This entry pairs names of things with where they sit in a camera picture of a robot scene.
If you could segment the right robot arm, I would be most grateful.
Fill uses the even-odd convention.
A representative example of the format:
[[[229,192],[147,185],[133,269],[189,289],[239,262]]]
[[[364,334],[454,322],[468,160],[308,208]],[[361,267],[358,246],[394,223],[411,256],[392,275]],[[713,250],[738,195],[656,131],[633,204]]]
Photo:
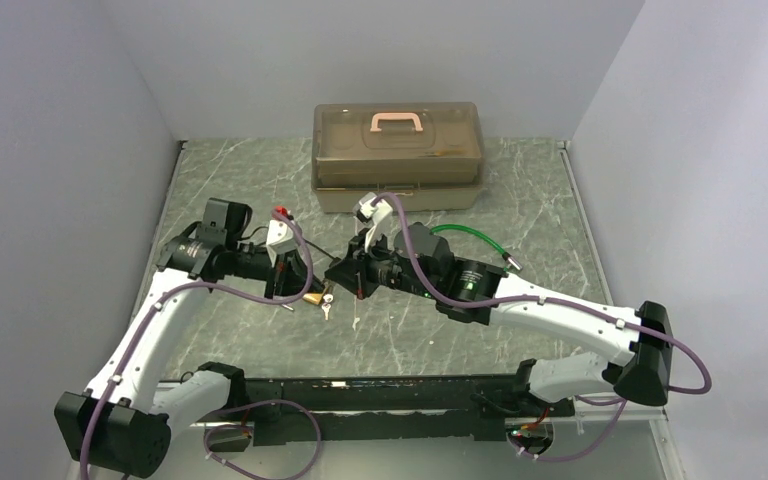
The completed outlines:
[[[640,405],[660,407],[670,391],[672,348],[667,309],[645,301],[638,308],[603,305],[540,287],[491,264],[456,256],[448,241],[416,222],[371,247],[360,233],[333,261],[326,279],[359,299],[377,288],[430,297],[408,255],[410,239],[428,281],[455,305],[438,300],[436,310],[461,323],[525,328],[584,347],[582,354],[520,363],[511,401],[534,415],[547,404],[596,393],[615,393]]]

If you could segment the black cable lock loop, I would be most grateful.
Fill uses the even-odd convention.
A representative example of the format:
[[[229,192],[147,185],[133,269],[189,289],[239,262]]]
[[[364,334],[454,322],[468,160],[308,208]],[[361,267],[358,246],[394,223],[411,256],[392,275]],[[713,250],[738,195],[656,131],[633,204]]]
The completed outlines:
[[[242,243],[251,243],[255,248],[264,247],[265,244],[266,244],[265,239],[263,241],[261,241],[261,242],[257,242],[257,241],[255,241],[253,239],[253,237],[258,232],[260,232],[260,231],[264,231],[265,232],[267,230],[268,230],[268,226],[267,225],[256,227],[250,235],[241,237],[239,239],[239,241],[242,242]],[[319,245],[315,244],[311,240],[305,238],[305,242],[306,242],[306,244],[307,244],[307,246],[309,248],[312,248],[312,249],[316,250],[317,252],[319,252],[322,255],[324,255],[325,257],[327,257],[329,260],[336,260],[337,259],[337,256],[332,255],[331,253],[327,252],[326,250],[324,250],[322,247],[320,247]]]

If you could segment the brass padlock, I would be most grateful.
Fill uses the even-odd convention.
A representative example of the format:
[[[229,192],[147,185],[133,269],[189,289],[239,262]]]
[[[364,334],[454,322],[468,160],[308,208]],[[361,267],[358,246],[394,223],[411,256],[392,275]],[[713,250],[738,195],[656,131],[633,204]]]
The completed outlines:
[[[320,307],[327,303],[331,303],[334,299],[334,295],[332,293],[333,286],[326,282],[322,289],[319,292],[309,292],[306,293],[302,300],[304,302],[307,302],[311,305]]]

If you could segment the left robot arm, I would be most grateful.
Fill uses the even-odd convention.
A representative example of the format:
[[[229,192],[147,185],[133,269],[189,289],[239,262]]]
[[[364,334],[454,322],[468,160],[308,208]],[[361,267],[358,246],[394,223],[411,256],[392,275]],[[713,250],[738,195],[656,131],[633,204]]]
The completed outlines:
[[[169,391],[158,386],[211,294],[282,306],[313,285],[311,254],[292,214],[272,209],[263,245],[243,241],[252,215],[247,204],[209,199],[202,219],[161,248],[144,302],[99,373],[58,400],[55,419],[80,478],[90,478],[92,467],[148,478],[191,424],[212,413],[232,420],[249,407],[244,371],[222,363],[202,365]]]

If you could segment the silver padlock key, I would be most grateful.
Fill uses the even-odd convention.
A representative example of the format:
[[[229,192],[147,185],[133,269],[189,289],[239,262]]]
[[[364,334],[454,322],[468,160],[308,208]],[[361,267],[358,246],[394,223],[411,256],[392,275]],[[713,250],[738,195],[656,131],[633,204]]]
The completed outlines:
[[[322,296],[321,309],[323,311],[323,317],[326,321],[330,320],[330,311],[332,308],[333,301],[334,301],[334,296],[330,293],[324,294]]]

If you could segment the green cable lock loop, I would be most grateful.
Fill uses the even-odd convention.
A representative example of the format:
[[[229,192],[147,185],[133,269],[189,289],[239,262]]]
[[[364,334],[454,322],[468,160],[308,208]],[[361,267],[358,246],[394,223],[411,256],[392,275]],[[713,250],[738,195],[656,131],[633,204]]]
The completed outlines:
[[[510,268],[513,268],[516,271],[522,270],[522,264],[506,248],[480,230],[461,224],[441,224],[431,227],[430,231],[433,234],[439,234],[445,231],[458,231],[472,235],[493,248]]]

